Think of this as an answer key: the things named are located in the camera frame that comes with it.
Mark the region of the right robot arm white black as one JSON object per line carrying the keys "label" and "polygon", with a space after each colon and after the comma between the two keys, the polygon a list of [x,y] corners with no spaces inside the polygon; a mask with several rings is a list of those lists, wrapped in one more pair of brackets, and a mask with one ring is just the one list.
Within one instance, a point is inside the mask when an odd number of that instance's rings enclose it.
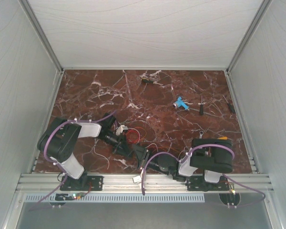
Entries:
{"label": "right robot arm white black", "polygon": [[201,169],[204,172],[201,183],[208,190],[217,186],[222,174],[233,171],[232,161],[235,157],[232,141],[227,137],[195,138],[192,140],[190,150],[180,159],[168,152],[151,155],[147,148],[139,145],[133,145],[133,150],[141,176],[148,169],[152,169],[171,175],[174,180],[184,182],[196,170]]}

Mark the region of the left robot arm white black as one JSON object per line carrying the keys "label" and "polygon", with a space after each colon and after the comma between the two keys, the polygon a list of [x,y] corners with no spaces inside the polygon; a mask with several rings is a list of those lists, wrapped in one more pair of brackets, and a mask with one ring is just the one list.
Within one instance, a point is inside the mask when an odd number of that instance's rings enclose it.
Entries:
{"label": "left robot arm white black", "polygon": [[103,118],[93,120],[67,120],[56,117],[38,141],[37,149],[44,158],[57,165],[71,179],[78,190],[88,186],[89,179],[84,167],[78,162],[73,151],[79,138],[92,137],[112,146],[112,153],[131,158],[133,151],[126,139],[128,128],[119,126],[112,131],[116,123],[114,113],[106,113]]}

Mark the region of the silver ratchet wrench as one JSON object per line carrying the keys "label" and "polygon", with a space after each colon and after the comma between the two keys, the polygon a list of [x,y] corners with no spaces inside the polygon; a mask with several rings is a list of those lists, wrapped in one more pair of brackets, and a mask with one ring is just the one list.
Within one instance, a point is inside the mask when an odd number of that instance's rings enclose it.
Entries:
{"label": "silver ratchet wrench", "polygon": [[201,138],[203,137],[203,134],[204,134],[203,131],[200,131],[200,132],[199,132],[199,139],[201,139]]}

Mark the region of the yellow black screwdriver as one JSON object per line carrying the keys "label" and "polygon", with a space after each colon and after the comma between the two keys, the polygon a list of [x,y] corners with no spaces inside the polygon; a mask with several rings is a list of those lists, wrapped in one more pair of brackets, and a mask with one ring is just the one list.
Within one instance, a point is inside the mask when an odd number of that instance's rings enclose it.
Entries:
{"label": "yellow black screwdriver", "polygon": [[146,78],[142,78],[141,82],[142,83],[149,83],[149,84],[157,84],[157,85],[163,86],[163,84],[161,84],[161,83],[158,83],[158,82],[155,82],[153,80],[146,79]]}

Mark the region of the black small tool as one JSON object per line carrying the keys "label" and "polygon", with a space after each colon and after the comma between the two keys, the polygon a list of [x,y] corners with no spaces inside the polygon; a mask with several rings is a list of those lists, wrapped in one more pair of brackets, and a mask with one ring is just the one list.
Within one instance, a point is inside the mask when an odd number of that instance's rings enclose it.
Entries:
{"label": "black small tool", "polygon": [[226,99],[226,97],[225,97],[224,95],[223,95],[223,98],[224,98],[224,100],[226,101],[227,106],[229,107],[229,110],[231,111],[231,113],[235,114],[236,111],[235,111],[234,106]]}

